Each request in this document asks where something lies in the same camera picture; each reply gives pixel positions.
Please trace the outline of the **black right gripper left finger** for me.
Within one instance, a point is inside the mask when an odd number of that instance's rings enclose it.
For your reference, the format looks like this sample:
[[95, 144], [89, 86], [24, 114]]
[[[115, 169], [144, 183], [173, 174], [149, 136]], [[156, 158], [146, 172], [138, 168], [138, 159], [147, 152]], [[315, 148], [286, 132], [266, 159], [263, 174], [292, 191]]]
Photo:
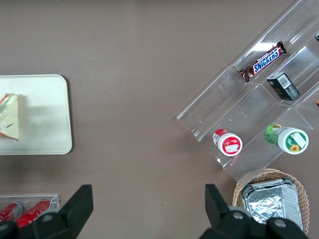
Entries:
[[16, 222], [1, 222], [2, 239], [76, 239], [94, 208], [92, 185], [82, 185], [58, 212], [49, 212], [19, 228]]

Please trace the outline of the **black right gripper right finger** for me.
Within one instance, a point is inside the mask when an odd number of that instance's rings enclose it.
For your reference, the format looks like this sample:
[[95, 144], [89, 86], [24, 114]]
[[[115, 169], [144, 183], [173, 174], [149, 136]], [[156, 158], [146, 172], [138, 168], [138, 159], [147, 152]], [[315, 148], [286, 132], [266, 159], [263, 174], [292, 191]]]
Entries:
[[205, 185], [205, 210], [211, 227], [201, 239], [306, 239], [294, 222], [270, 218], [266, 224], [256, 222], [240, 210], [231, 210], [214, 184]]

